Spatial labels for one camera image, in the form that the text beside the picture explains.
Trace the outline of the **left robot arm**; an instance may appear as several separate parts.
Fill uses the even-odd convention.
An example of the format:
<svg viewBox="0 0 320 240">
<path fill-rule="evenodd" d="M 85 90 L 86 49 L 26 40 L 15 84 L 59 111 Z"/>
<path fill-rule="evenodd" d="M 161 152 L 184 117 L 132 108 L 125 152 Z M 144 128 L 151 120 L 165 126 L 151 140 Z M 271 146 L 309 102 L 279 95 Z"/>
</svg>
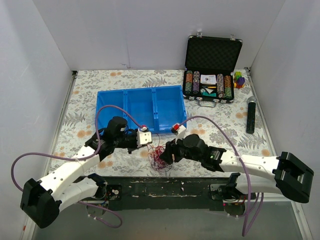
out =
<svg viewBox="0 0 320 240">
<path fill-rule="evenodd" d="M 92 173 L 77 179 L 115 149 L 127 149 L 131 154 L 152 143 L 152 133 L 146 126 L 127 129 L 127 123 L 123 117 L 113 117 L 69 161 L 39 180 L 31 178 L 24 184 L 20 208 L 39 228 L 48 227 L 60 212 L 83 199 L 101 200 L 106 196 L 103 177 Z"/>
</svg>

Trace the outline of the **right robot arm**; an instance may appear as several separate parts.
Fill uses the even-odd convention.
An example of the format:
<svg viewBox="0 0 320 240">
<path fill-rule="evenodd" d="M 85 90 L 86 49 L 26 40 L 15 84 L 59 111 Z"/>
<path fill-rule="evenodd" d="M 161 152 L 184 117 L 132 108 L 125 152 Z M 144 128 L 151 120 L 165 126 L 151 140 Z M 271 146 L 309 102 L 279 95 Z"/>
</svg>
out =
<svg viewBox="0 0 320 240">
<path fill-rule="evenodd" d="M 168 141 L 159 158 L 169 165 L 188 159 L 212 172 L 260 177 L 263 181 L 252 185 L 251 192 L 281 194 L 303 204 L 310 200 L 314 171 L 290 152 L 282 152 L 280 156 L 245 154 L 238 157 L 230 150 L 209 146 L 197 134 L 191 134 Z"/>
</svg>

